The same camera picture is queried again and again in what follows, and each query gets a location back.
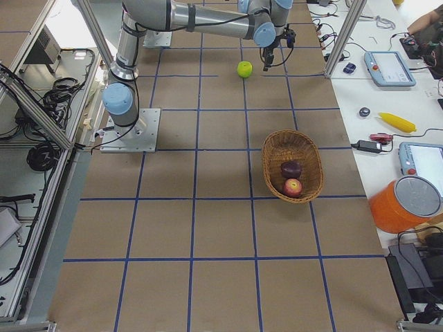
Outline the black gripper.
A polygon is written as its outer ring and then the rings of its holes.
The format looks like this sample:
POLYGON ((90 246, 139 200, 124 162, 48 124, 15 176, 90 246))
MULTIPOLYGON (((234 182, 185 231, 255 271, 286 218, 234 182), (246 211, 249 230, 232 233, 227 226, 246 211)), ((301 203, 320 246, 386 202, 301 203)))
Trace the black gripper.
POLYGON ((264 47, 261 50, 261 56, 263 58, 263 71, 268 71, 273 66, 274 59, 274 49, 277 47, 275 43, 272 43, 269 46, 264 47))

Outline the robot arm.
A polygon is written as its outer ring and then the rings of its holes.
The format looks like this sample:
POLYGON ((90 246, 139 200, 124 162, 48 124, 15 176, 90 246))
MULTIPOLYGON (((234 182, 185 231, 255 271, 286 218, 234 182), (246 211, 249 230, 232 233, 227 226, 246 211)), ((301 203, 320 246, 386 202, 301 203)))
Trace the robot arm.
POLYGON ((275 64, 273 51, 285 40, 293 48, 296 34, 287 22, 291 1, 239 1, 237 11, 176 1, 123 1, 123 19, 111 83, 103 102, 114 124, 132 127, 139 119, 135 82, 138 54, 148 32, 207 33, 252 40, 262 50, 264 69, 275 64))

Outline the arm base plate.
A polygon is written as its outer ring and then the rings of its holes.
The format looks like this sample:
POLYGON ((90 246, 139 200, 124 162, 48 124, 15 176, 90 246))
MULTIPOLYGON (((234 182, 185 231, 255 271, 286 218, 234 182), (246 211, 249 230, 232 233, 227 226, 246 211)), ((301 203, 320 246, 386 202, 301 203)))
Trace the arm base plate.
POLYGON ((144 41, 144 48, 169 48, 172 41, 171 32, 147 31, 144 41))
POLYGON ((103 153, 138 153, 155 152, 159 123, 160 109, 141 109, 135 126, 127 133, 128 128, 115 126, 111 116, 107 126, 113 127, 104 133, 102 144, 99 146, 103 153))

